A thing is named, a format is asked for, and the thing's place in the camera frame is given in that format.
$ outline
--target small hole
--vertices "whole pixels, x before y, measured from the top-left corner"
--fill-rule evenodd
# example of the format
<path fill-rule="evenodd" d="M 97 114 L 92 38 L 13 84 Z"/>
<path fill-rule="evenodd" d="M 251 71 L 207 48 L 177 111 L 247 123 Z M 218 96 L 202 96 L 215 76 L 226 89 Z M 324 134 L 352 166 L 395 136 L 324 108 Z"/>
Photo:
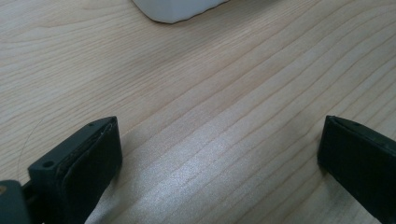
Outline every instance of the small hole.
<path fill-rule="evenodd" d="M 0 185 L 0 195 L 4 194 L 7 191 L 7 187 Z"/>
<path fill-rule="evenodd" d="M 53 166 L 53 164 L 55 164 L 55 162 L 53 162 L 53 161 L 46 161 L 46 162 L 44 162 L 43 167 L 49 168 L 49 167 Z"/>

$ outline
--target wooden table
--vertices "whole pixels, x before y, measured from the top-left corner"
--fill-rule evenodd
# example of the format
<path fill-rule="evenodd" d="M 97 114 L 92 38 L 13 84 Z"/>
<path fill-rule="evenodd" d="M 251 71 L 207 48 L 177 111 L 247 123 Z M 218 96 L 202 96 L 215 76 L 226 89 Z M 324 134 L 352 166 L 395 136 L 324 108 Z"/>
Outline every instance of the wooden table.
<path fill-rule="evenodd" d="M 232 0 L 173 25 L 131 0 L 0 1 L 0 179 L 119 118 L 89 223 L 376 223 L 317 150 L 326 115 L 396 138 L 396 2 Z"/>

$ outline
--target table surface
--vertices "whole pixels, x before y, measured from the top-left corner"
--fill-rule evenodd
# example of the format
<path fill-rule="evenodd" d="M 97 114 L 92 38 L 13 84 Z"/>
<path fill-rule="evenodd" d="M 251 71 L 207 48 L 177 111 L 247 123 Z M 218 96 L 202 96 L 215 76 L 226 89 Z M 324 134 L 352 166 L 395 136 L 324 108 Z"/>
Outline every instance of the table surface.
<path fill-rule="evenodd" d="M 317 165 L 326 115 L 395 139 L 396 3 L 0 1 L 0 179 L 117 116 L 124 164 L 88 223 L 377 223 Z"/>

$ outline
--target white object base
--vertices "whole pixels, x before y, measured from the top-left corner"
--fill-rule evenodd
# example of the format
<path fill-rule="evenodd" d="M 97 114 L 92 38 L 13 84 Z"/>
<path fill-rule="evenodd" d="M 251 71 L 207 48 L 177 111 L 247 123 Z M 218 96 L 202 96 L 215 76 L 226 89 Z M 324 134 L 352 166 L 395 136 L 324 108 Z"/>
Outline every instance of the white object base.
<path fill-rule="evenodd" d="M 174 23 L 216 7 L 228 0 L 134 0 L 134 3 L 154 21 Z"/>

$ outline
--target white object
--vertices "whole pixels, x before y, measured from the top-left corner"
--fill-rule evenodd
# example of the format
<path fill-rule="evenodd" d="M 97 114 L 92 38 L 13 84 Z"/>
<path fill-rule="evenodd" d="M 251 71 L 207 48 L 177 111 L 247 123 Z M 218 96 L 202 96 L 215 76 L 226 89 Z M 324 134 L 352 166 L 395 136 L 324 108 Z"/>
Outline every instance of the white object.
<path fill-rule="evenodd" d="M 154 21 L 174 23 L 202 13 L 228 0 L 134 0 Z"/>

